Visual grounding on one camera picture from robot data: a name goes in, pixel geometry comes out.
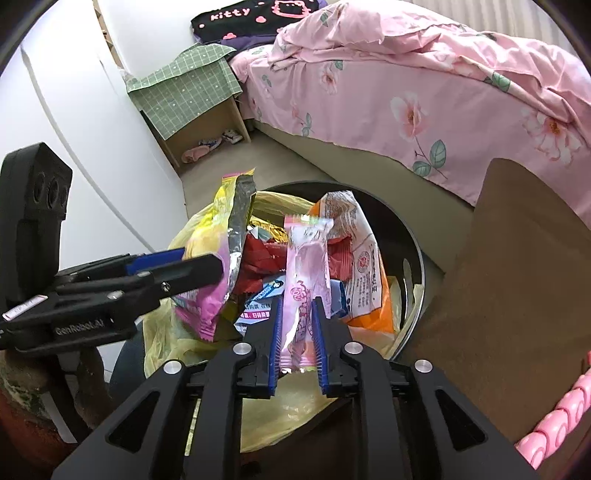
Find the pink duvet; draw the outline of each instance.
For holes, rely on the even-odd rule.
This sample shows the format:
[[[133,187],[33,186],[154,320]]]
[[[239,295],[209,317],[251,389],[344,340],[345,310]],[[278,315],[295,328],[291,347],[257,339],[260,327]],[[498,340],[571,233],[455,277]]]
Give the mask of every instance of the pink duvet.
[[[511,158],[591,226],[591,79],[559,47],[341,1],[230,65],[246,118],[395,158],[473,205],[491,159]]]

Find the yellow snack bag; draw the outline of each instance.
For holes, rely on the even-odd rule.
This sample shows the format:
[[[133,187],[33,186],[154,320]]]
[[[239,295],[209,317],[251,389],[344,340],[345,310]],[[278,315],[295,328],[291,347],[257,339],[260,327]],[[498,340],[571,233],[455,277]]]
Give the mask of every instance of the yellow snack bag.
[[[185,246],[183,258],[213,253],[223,264],[223,277],[215,286],[173,297],[176,315],[203,340],[213,341],[217,314],[230,297],[242,259],[246,225],[256,192],[254,170],[222,179],[213,203],[203,212]]]

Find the white wardrobe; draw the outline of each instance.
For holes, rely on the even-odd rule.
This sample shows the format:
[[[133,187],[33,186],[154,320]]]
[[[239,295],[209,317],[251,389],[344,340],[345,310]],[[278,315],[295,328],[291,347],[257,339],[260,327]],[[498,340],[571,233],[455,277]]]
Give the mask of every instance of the white wardrobe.
[[[125,92],[92,0],[59,0],[0,76],[0,161],[45,142],[73,170],[60,268],[166,249],[181,181]],[[101,348],[112,371],[121,345]]]

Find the pink packaging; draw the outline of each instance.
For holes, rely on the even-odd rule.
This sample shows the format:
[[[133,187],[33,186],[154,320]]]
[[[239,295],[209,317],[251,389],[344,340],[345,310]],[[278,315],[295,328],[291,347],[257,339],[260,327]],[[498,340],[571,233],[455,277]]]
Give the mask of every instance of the pink packaging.
[[[327,239],[332,219],[309,215],[285,217],[287,269],[283,298],[280,367],[287,371],[316,365],[311,301],[322,298],[330,316],[330,277]]]

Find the green checkered cloth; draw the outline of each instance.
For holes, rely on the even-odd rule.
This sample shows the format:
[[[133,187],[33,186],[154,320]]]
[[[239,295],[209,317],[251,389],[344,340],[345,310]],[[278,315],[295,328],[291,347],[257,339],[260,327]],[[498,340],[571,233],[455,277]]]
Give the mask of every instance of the green checkered cloth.
[[[165,140],[218,103],[242,92],[224,55],[232,47],[193,45],[174,62],[143,79],[130,78],[127,92]]]

